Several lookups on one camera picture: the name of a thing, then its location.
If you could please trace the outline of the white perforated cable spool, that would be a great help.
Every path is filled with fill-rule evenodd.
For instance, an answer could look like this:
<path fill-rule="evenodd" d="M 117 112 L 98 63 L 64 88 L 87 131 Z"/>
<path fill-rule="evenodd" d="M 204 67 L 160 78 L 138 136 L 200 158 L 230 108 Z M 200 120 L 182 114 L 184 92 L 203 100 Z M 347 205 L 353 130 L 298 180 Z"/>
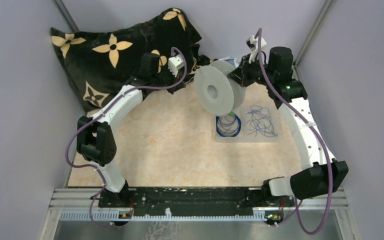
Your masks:
<path fill-rule="evenodd" d="M 223 117 L 243 104 L 246 88 L 228 77 L 234 69 L 230 63 L 216 60 L 195 72 L 195 94 L 209 113 Z"/>

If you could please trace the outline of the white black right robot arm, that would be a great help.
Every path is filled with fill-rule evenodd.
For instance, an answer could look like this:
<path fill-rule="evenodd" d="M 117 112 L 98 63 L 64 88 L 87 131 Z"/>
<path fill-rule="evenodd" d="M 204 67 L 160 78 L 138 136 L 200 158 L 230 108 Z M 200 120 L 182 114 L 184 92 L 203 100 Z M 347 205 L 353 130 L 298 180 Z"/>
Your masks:
<path fill-rule="evenodd" d="M 298 200 L 331 198 L 349 172 L 347 163 L 336 159 L 318 130 L 304 85 L 294 78 L 293 58 L 292 50 L 282 46 L 269 51 L 268 62 L 260 62 L 249 53 L 228 74 L 242 87 L 266 86 L 299 153 L 301 171 L 263 182 L 261 199 L 267 206 L 275 206 L 283 196 Z"/>

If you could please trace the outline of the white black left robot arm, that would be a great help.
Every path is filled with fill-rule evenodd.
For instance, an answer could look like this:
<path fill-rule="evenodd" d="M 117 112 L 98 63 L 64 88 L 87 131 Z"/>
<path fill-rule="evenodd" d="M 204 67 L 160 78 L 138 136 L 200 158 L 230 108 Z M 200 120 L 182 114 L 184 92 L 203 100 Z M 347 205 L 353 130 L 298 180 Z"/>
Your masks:
<path fill-rule="evenodd" d="M 118 207 L 129 203 L 128 184 L 113 161 L 117 144 L 113 131 L 127 114 L 145 98 L 145 91 L 169 90 L 177 87 L 187 76 L 187 62 L 181 51 L 174 47 L 167 61 L 174 83 L 165 83 L 158 79 L 158 56 L 155 53 L 142 55 L 140 65 L 119 93 L 100 111 L 91 117 L 78 120 L 76 150 L 95 168 L 102 180 L 103 188 L 111 192 L 110 200 Z"/>

